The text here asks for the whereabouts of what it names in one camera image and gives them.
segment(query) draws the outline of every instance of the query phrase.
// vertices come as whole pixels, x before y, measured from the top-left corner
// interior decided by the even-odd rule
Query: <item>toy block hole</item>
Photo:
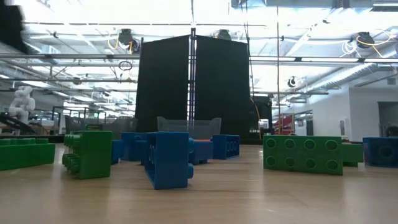
[[[381,157],[383,157],[385,159],[390,159],[394,155],[394,150],[392,150],[388,146],[383,146],[383,147],[379,148],[379,154],[380,154]]]
[[[285,141],[285,147],[288,149],[293,149],[296,143],[294,142],[293,139],[286,139]]]
[[[288,157],[285,159],[285,165],[287,165],[289,168],[293,168],[294,165],[296,165],[296,162],[294,161],[293,158]]]
[[[314,169],[317,166],[317,163],[313,159],[306,159],[305,160],[305,166],[308,169]]]
[[[276,165],[276,159],[275,159],[275,157],[273,157],[273,156],[267,157],[266,163],[267,163],[267,165],[269,165],[269,166],[274,166],[274,165]]]
[[[338,168],[338,163],[337,163],[337,161],[329,160],[329,161],[326,163],[326,166],[327,166],[327,168],[330,169],[330,170],[337,170],[337,168]]]
[[[305,149],[314,150],[316,146],[317,146],[317,144],[315,143],[314,140],[308,139],[308,140],[305,140],[305,142],[304,142]]]
[[[276,147],[276,141],[275,139],[267,139],[266,145],[268,148],[273,149]]]
[[[325,147],[326,147],[329,151],[334,151],[334,150],[337,149],[338,144],[337,144],[337,142],[334,141],[334,140],[328,140],[328,141],[326,141],[326,143],[325,143]]]

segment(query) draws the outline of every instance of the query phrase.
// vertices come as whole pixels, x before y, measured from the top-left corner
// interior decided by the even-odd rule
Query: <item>yellow cable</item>
[[[253,105],[254,105],[254,107],[256,108],[256,111],[257,111],[257,117],[259,118],[259,121],[260,121],[260,113],[259,113],[259,109],[257,108],[257,105],[254,103],[254,101],[253,101],[253,99],[252,98],[250,98],[250,100],[253,102]],[[260,124],[257,122],[257,125],[259,126],[259,136],[260,136],[260,139],[261,139],[261,128],[260,128]]]
[[[375,48],[375,46],[372,46],[372,47],[380,55],[380,57],[383,57],[383,55],[380,54],[380,52]]]
[[[111,45],[111,40],[108,38],[108,45],[109,45],[109,47],[110,47],[112,50],[116,50],[117,47],[118,47],[118,45],[119,45],[119,36],[118,36],[118,38],[116,39],[116,45],[115,45],[114,47]]]

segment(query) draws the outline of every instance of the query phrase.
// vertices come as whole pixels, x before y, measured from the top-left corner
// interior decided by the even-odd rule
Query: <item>ductwork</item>
[[[394,44],[393,46],[382,50],[381,55],[384,55],[385,58],[398,57],[398,44]],[[386,67],[385,65],[380,65],[377,63],[364,63],[352,68],[342,68],[337,72],[334,72],[327,77],[322,78],[321,80],[309,85],[305,88],[305,92],[329,90],[333,87],[351,82],[357,78],[365,77],[366,75],[370,75],[374,72],[380,71],[382,68],[389,68],[389,70],[393,69],[392,66],[388,65]]]

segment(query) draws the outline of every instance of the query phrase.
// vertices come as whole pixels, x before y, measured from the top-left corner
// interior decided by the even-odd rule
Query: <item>white wall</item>
[[[348,87],[330,90],[329,95],[313,95],[306,104],[291,104],[283,113],[300,113],[312,110],[314,136],[341,136],[340,121],[349,119]],[[346,125],[346,135],[351,136],[350,125]]]
[[[352,141],[364,137],[379,137],[378,102],[398,102],[398,91],[394,89],[350,88]]]

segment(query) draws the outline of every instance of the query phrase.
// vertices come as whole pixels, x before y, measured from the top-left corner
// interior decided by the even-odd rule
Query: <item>cable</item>
[[[109,45],[109,47],[110,47],[112,50],[116,50],[117,47],[118,47],[118,45],[119,45],[119,35],[118,35],[118,38],[116,39],[116,45],[115,45],[114,47],[111,45],[111,40],[110,40],[110,39],[108,39],[108,45]]]

